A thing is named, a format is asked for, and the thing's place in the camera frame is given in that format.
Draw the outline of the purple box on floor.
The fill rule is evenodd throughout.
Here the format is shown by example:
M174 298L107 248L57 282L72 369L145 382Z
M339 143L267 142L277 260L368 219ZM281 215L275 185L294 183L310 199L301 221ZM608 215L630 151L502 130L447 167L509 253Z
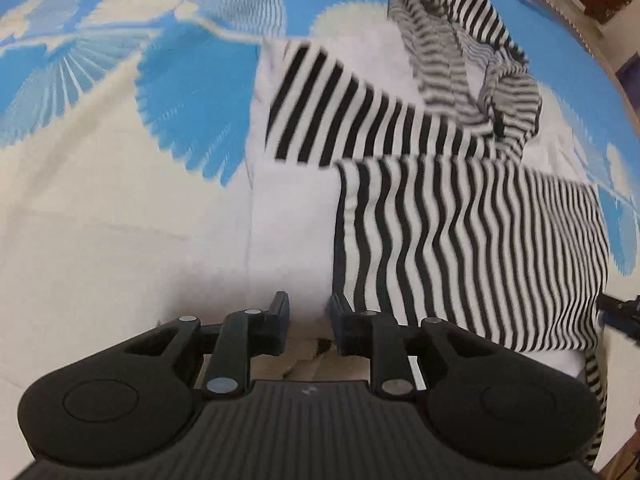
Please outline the purple box on floor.
M620 66L616 77L622 85L631 106L638 110L640 106L640 56L636 52Z

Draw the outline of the black white striped hooded garment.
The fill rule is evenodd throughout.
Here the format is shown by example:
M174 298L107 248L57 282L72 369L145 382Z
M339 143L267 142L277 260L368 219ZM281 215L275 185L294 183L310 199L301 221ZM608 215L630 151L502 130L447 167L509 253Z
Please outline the black white striped hooded garment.
M544 100L489 0L388 0L341 38L267 39L250 107L248 298L329 296L504 348L596 351L608 240L594 188L532 162Z

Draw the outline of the blue white patterned bedsheet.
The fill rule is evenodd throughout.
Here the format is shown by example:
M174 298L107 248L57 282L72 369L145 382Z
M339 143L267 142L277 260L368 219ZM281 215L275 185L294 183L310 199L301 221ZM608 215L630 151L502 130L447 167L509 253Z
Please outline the blue white patterned bedsheet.
M489 0L544 100L532 162L590 184L604 293L639 291L639 143L613 81L549 0ZM26 389L183 315L291 301L257 378L359 380L326 312L248 293L250 107L267 39L341 38L388 0L1 0L1 417ZM639 401L639 349L600 323L608 408Z

